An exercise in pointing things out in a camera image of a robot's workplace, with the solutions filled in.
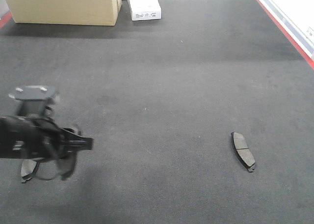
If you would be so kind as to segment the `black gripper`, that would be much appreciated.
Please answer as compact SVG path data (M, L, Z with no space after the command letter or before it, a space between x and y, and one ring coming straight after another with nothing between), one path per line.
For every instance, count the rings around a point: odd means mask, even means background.
M61 158L71 152L92 150L93 139L60 128L44 118L0 117L0 157L3 159Z

